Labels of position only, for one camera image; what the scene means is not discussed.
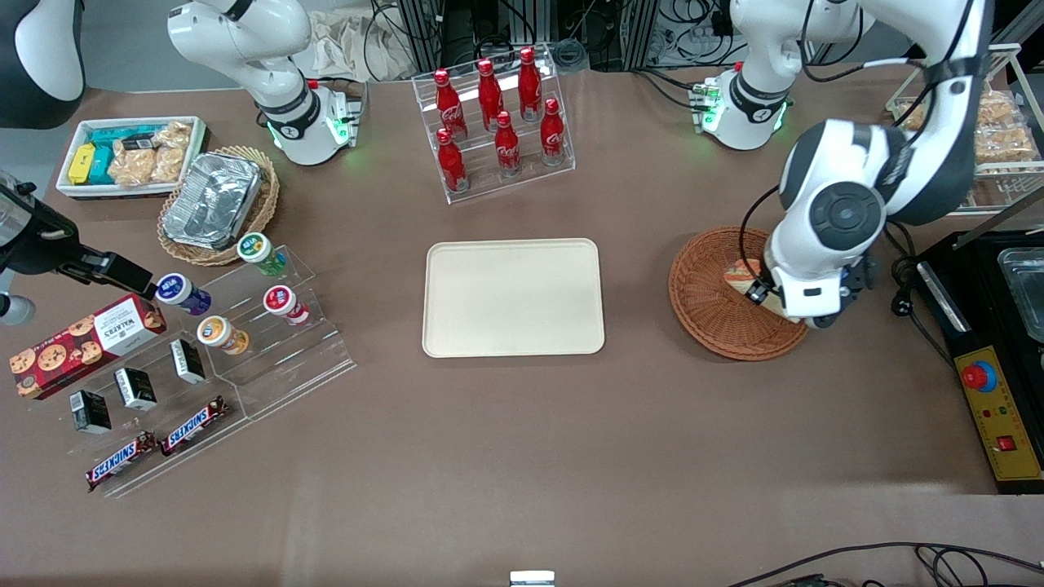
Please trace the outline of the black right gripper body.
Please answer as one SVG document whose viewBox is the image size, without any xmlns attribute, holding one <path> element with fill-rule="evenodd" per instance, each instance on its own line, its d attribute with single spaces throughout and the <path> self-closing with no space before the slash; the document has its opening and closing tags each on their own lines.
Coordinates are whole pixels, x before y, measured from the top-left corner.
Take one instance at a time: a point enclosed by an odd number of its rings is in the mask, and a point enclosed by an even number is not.
<svg viewBox="0 0 1044 587">
<path fill-rule="evenodd" d="M 2 186 L 1 267 L 22 275 L 64 271 L 81 260 L 78 229 L 37 199 L 31 183 Z"/>
</svg>

